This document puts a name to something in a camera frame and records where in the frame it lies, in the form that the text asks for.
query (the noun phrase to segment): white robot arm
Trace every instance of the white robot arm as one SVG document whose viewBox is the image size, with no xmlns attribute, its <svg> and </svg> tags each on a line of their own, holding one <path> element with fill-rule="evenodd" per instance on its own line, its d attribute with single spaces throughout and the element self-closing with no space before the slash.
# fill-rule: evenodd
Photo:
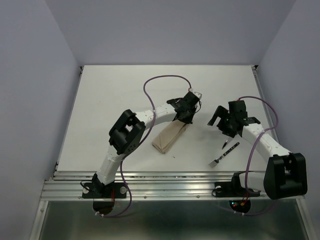
<svg viewBox="0 0 320 240">
<path fill-rule="evenodd" d="M 121 161 L 138 148 L 145 130 L 164 122 L 192 123 L 201 97 L 201 93 L 189 91 L 183 98 L 168 100 L 154 111 L 124 111 L 109 132 L 110 146 L 101 168 L 92 178 L 93 191 L 104 196 L 108 185 L 115 181 Z"/>
<path fill-rule="evenodd" d="M 223 134 L 234 138 L 239 134 L 254 145 L 259 135 L 264 132 L 259 120 L 248 117 L 246 104 L 243 100 L 230 101 L 229 110 L 218 106 L 208 125 L 213 126 L 217 117 L 221 118 L 217 127 Z M 270 135 L 263 134 L 256 143 L 255 149 L 267 163 L 265 173 L 249 171 L 247 187 L 265 192 L 269 198 L 280 198 L 304 195 L 307 193 L 306 159 L 300 153 L 291 153 L 282 147 Z M 216 197 L 241 197 L 247 191 L 245 172 L 236 172 L 231 182 L 216 182 L 219 186 Z"/>
</svg>

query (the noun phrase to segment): screw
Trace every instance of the screw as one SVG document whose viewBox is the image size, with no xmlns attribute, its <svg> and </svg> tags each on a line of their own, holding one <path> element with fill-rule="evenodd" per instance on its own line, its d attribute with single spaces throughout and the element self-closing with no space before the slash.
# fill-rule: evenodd
<svg viewBox="0 0 320 240">
<path fill-rule="evenodd" d="M 221 186 L 216 186 L 215 187 L 215 191 L 217 192 L 217 193 L 221 193 L 222 192 L 222 187 Z"/>
<path fill-rule="evenodd" d="M 127 192 L 126 187 L 125 187 L 125 186 L 122 186 L 122 187 L 120 188 L 120 193 L 121 193 L 121 194 L 125 194 L 126 192 Z"/>
<path fill-rule="evenodd" d="M 87 194 L 87 193 L 89 193 L 89 191 L 84 188 L 84 189 L 82 189 L 82 193 Z"/>
</svg>

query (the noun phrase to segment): white table surface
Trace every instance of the white table surface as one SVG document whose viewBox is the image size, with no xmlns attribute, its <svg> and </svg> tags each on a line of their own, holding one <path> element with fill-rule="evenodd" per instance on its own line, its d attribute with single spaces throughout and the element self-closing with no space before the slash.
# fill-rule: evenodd
<svg viewBox="0 0 320 240">
<path fill-rule="evenodd" d="M 153 128 L 147 140 L 124 164 L 124 171 L 134 172 L 198 172 L 244 171 L 251 145 L 236 136 L 222 150 L 228 138 L 214 126 L 207 126 L 218 105 L 238 97 L 259 97 L 250 66 L 226 65 L 86 65 L 62 146 L 58 171 L 96 171 L 103 162 L 109 130 L 124 110 L 139 112 L 151 109 L 143 92 L 143 84 L 157 75 L 181 75 L 190 80 L 194 91 L 202 93 L 202 108 L 194 116 L 193 125 L 184 132 L 166 154 L 159 153 L 152 140 L 168 124 Z M 147 92 L 156 106 L 172 98 L 183 97 L 188 84 L 180 78 L 160 78 L 148 83 Z M 245 100 L 249 117 L 256 117 L 264 128 L 269 127 L 260 101 Z M 236 142 L 240 145 L 215 168 L 208 164 Z M 256 152 L 251 170 L 264 171 L 266 163 Z"/>
</svg>

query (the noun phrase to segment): glass panel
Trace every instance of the glass panel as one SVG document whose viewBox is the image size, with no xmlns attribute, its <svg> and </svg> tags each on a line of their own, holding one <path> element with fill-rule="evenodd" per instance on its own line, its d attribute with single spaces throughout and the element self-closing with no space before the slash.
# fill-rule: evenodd
<svg viewBox="0 0 320 240">
<path fill-rule="evenodd" d="M 116 202 L 123 208 L 126 201 Z M 121 217 L 94 215 L 89 201 L 52 201 L 41 231 L 42 240 L 304 240 L 297 202 L 283 199 L 268 213 L 241 216 L 223 210 L 228 201 L 139 201 Z M 250 213 L 272 201 L 251 201 Z"/>
</svg>

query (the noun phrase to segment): gray wall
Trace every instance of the gray wall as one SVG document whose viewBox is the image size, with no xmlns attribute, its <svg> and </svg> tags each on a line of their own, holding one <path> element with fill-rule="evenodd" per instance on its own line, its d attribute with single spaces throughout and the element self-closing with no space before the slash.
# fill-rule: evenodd
<svg viewBox="0 0 320 240">
<path fill-rule="evenodd" d="M 294 0 L 46 0 L 81 64 L 258 64 Z"/>
<path fill-rule="evenodd" d="M 0 238 L 28 239 L 79 67 L 44 0 L 0 7 Z"/>
<path fill-rule="evenodd" d="M 267 50 L 258 74 L 277 109 L 276 132 L 307 160 L 306 200 L 320 236 L 320 1 L 298 0 Z"/>
</svg>

